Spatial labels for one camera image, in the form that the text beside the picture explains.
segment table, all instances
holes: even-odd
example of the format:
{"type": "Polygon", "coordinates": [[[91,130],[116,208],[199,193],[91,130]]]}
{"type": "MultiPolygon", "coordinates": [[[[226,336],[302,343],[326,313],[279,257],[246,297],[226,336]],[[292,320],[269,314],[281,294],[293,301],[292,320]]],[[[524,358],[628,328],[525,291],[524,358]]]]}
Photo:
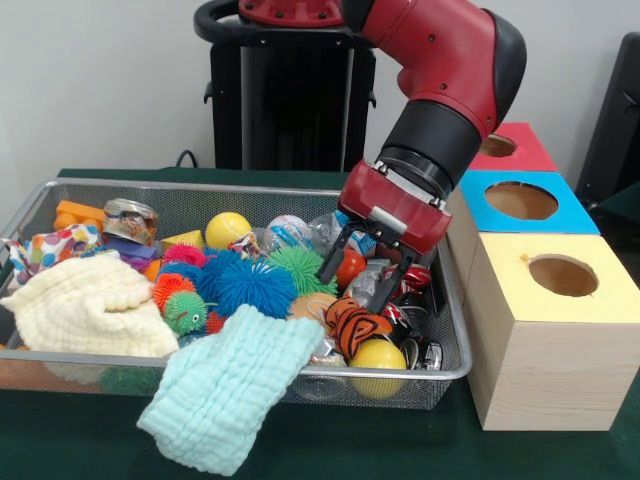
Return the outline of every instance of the table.
{"type": "MultiPolygon", "coordinates": [[[[344,175],[207,169],[61,176],[339,188],[344,175]]],[[[191,479],[135,427],[148,398],[0,391],[2,479],[191,479]]],[[[606,433],[482,432],[465,380],[432,412],[279,404],[234,479],[640,478],[640,381],[606,433]]]]}

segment circular hole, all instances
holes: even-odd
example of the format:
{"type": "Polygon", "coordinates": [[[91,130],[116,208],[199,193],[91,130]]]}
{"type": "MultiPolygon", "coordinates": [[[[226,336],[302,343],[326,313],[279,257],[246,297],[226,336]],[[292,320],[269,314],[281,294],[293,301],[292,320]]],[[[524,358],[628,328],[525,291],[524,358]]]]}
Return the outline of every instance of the circular hole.
{"type": "Polygon", "coordinates": [[[558,210],[558,201],[546,190],[521,182],[502,182],[484,192],[489,205],[520,220],[545,220],[558,210]]]}
{"type": "Polygon", "coordinates": [[[513,155],[518,146],[506,137],[489,135],[480,145],[480,153],[489,157],[508,157],[513,155]]]}
{"type": "Polygon", "coordinates": [[[586,263],[564,255],[543,255],[529,262],[533,279],[547,290],[566,297],[584,297],[598,288],[598,277],[586,263]]]}

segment white wall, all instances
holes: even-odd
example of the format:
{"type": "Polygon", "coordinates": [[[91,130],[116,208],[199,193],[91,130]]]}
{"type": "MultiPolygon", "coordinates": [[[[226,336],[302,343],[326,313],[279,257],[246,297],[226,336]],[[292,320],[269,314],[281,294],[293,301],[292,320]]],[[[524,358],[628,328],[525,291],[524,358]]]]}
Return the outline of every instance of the white wall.
{"type": "MultiPolygon", "coordinates": [[[[0,2],[0,168],[10,179],[0,190],[0,225],[62,167],[161,168],[183,148],[213,164],[211,110],[202,103],[209,46],[192,27],[203,2],[0,2]]],[[[620,40],[640,28],[640,2],[478,3],[528,42],[527,75],[509,119],[531,122],[575,183],[620,40]]],[[[405,103],[397,71],[378,54],[369,157],[405,103]]]]}

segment black cable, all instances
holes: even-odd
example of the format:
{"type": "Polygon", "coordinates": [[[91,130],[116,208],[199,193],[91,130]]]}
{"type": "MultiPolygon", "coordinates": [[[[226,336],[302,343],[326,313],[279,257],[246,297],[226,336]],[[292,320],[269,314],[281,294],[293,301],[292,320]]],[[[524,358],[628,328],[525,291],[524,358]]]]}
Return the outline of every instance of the black cable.
{"type": "Polygon", "coordinates": [[[196,160],[196,156],[193,154],[191,150],[185,150],[178,157],[178,161],[176,162],[176,167],[180,167],[182,165],[182,160],[184,157],[189,156],[191,158],[191,163],[193,164],[193,168],[198,168],[198,161],[196,160]]]}

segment shape sorter box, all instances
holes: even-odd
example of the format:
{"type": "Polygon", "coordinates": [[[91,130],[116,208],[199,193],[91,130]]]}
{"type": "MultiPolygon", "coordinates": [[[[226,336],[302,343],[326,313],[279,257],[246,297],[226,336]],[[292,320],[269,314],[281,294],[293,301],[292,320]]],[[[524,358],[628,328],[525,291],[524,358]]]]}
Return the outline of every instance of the shape sorter box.
{"type": "Polygon", "coordinates": [[[448,200],[448,239],[464,298],[478,232],[598,235],[565,180],[554,172],[468,171],[448,200]]]}
{"type": "Polygon", "coordinates": [[[485,430],[608,430],[640,364],[640,291],[598,235],[481,233],[463,307],[485,430]]]}
{"type": "Polygon", "coordinates": [[[482,144],[470,170],[556,172],[544,145],[527,123],[503,123],[482,144]]]}

